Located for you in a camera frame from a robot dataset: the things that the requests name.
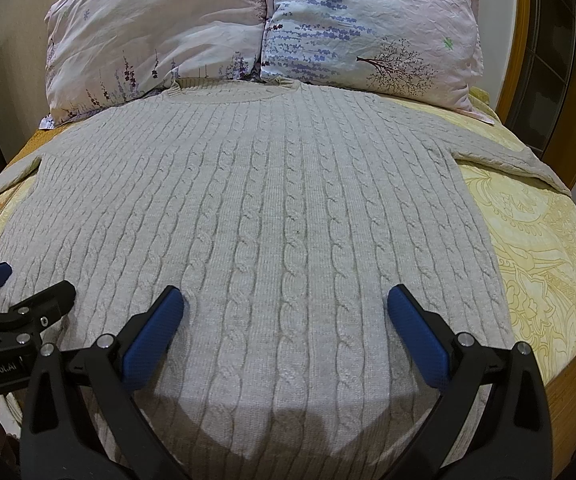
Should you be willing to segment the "pink floral pillow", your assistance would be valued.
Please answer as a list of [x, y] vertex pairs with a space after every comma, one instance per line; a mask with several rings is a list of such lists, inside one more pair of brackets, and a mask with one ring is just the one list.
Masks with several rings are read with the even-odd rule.
[[264, 0], [57, 0], [45, 16], [49, 115], [74, 122], [178, 78], [247, 79], [265, 18]]

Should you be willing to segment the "blue floral tree pillow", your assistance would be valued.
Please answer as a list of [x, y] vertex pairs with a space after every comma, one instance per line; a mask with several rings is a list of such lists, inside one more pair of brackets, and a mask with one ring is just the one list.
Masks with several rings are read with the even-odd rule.
[[266, 80], [401, 96], [486, 122], [478, 0], [267, 0]]

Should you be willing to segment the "wooden headboard frame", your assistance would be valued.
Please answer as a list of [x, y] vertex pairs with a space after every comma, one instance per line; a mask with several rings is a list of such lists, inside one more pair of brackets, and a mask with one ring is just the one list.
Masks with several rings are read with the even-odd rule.
[[480, 0], [481, 87], [502, 123], [576, 183], [576, 0]]

